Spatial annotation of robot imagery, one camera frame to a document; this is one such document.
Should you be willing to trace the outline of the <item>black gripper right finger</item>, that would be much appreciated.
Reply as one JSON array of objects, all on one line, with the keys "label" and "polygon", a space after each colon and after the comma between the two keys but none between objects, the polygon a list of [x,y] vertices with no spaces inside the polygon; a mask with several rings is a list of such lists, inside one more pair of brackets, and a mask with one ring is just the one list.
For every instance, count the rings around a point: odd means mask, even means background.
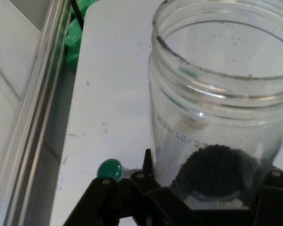
[{"label": "black gripper right finger", "polygon": [[283,170],[272,168],[256,204],[255,226],[283,226]]}]

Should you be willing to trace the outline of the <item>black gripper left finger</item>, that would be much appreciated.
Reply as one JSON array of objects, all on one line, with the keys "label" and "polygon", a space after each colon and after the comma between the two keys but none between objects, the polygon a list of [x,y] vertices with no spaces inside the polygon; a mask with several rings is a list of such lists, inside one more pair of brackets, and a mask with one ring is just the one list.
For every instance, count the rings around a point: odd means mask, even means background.
[{"label": "black gripper left finger", "polygon": [[196,226],[198,217],[152,176],[147,149],[143,167],[130,177],[95,178],[65,221],[66,226],[117,226],[132,217],[139,226]]}]

